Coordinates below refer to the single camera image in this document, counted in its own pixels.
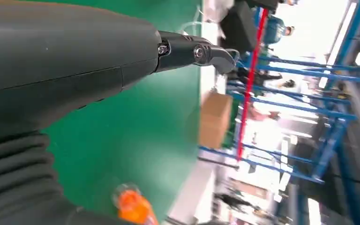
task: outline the black cable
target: black cable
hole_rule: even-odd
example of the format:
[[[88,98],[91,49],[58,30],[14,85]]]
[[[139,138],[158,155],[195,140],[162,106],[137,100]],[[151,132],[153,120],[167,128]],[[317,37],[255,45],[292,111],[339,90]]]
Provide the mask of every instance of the black cable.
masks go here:
[[[360,180],[357,180],[357,179],[354,179],[354,178],[351,178],[351,177],[343,177],[343,176],[341,176],[341,175],[334,174],[334,173],[332,173],[332,174],[330,174],[330,175],[332,175],[332,176],[334,176],[334,177],[346,179],[346,180],[352,181],[352,182],[357,183],[357,184],[360,184]]]

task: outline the bolt head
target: bolt head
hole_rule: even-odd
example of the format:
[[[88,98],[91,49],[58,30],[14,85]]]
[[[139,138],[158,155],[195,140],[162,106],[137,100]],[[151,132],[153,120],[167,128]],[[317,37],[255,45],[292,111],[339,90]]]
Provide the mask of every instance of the bolt head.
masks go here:
[[[201,46],[197,46],[195,49],[194,49],[194,56],[195,58],[200,58],[203,56],[203,49]]]

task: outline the cardboard box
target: cardboard box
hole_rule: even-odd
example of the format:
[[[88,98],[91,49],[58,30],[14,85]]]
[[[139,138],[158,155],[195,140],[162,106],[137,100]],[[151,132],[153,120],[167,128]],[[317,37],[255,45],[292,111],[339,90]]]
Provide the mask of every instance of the cardboard box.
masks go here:
[[[201,107],[199,144],[219,149],[227,132],[233,98],[228,95],[211,93]]]

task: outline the blue metal rack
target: blue metal rack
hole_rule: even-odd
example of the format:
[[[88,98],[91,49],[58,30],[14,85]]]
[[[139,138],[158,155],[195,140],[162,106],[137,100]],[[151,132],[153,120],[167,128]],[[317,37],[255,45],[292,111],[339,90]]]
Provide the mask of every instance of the blue metal rack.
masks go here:
[[[348,66],[342,66],[342,65],[325,65],[325,64],[319,64],[319,63],[313,63],[313,62],[303,62],[303,61],[296,61],[296,60],[283,60],[276,57],[260,57],[261,60],[268,60],[268,61],[274,61],[274,62],[281,62],[281,63],[287,63],[287,64],[295,64],[295,65],[302,65],[309,67],[307,69],[289,69],[289,68],[282,68],[282,67],[272,67],[272,66],[265,66],[265,65],[258,65],[257,69],[261,70],[268,70],[268,71],[277,71],[277,72],[285,72],[285,73],[292,73],[297,75],[304,75],[304,76],[313,76],[313,77],[327,77],[328,79],[332,80],[341,80],[341,81],[349,81],[349,82],[359,82],[360,83],[360,77],[352,77],[352,76],[345,76],[345,75],[336,75],[332,74],[333,71],[339,71],[339,70],[345,70],[345,71],[360,71],[360,67],[348,67]],[[238,66],[244,67],[244,65],[248,65],[248,59],[247,61],[240,61],[238,63]],[[229,82],[227,83],[227,86],[229,87],[228,94],[232,95],[234,99],[240,100],[243,102],[244,100],[244,93],[245,87],[242,83],[237,82]],[[318,148],[313,153],[313,156],[311,158],[300,158],[292,155],[284,155],[276,150],[264,150],[261,148],[258,148],[253,145],[244,144],[245,148],[254,149],[254,150],[260,150],[267,152],[272,155],[276,156],[282,156],[291,158],[297,161],[300,161],[302,163],[306,163],[311,167],[311,173],[310,174],[303,174],[300,172],[290,172],[287,170],[282,169],[280,166],[275,167],[272,165],[264,165],[261,163],[254,162],[249,159],[242,159],[244,162],[248,162],[252,165],[259,165],[263,166],[269,169],[277,170],[281,173],[289,173],[294,177],[298,177],[305,180],[310,180],[313,182],[322,183],[321,177],[325,173],[325,170],[331,160],[331,158],[335,155],[336,149],[338,148],[339,142],[342,139],[343,134],[346,132],[347,126],[350,123],[350,121],[357,119],[357,117],[348,112],[348,107],[351,104],[348,100],[344,99],[338,99],[335,97],[328,97],[328,96],[321,96],[321,95],[305,95],[300,93],[294,93],[284,90],[276,90],[276,89],[270,89],[265,87],[259,87],[254,86],[254,90],[261,90],[265,92],[271,92],[271,93],[277,93],[285,95],[289,98],[295,99],[300,102],[304,102],[303,98],[309,98],[313,99],[315,103],[311,103],[311,101],[308,102],[312,107],[302,107],[298,105],[290,105],[290,104],[284,104],[280,102],[273,102],[268,100],[263,100],[257,97],[252,97],[252,102],[260,102],[264,104],[270,104],[270,105],[276,105],[280,107],[286,107],[286,108],[292,108],[296,110],[302,110],[306,112],[311,113],[317,113],[324,115],[326,118],[328,118],[328,127],[326,132],[324,132],[324,135],[320,138],[320,143],[318,145]],[[236,158],[235,155],[230,155],[227,153],[222,153],[216,150],[207,149],[205,147],[201,147],[202,150],[217,153],[226,157],[230,158]]]

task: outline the white cable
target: white cable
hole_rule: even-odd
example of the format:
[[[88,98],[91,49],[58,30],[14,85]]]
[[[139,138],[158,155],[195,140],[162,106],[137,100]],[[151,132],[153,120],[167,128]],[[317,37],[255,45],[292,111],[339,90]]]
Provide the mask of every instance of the white cable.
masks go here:
[[[200,7],[199,5],[196,7],[196,9],[197,9],[197,11],[198,11],[200,14],[204,15],[209,21],[212,21],[213,23],[219,23],[218,21],[215,21],[215,20],[213,20],[213,19],[210,19],[207,15],[205,15],[205,14],[201,11],[201,7]]]
[[[193,36],[196,36],[196,28],[195,25],[202,25],[206,22],[199,22],[199,21],[193,21],[193,22],[187,22],[187,23],[183,23],[180,27],[180,29],[178,30],[178,33],[182,34],[184,32],[184,30],[189,27],[189,26],[194,26],[193,28]]]
[[[202,25],[204,23],[210,23],[210,22],[200,22],[198,21],[198,18],[199,18],[199,15],[202,14],[204,16],[206,16],[202,11],[201,11],[201,6],[200,5],[197,5],[196,6],[196,11],[195,11],[195,14],[194,14],[194,18],[191,22],[186,22],[186,23],[183,23],[181,26],[180,26],[180,29],[177,31],[178,33],[180,34],[183,34],[185,29],[189,26],[193,26],[193,33],[191,35],[193,36],[196,36],[197,33],[196,33],[196,27],[195,25]],[[216,21],[208,18],[208,20],[212,21],[213,23],[217,23]]]

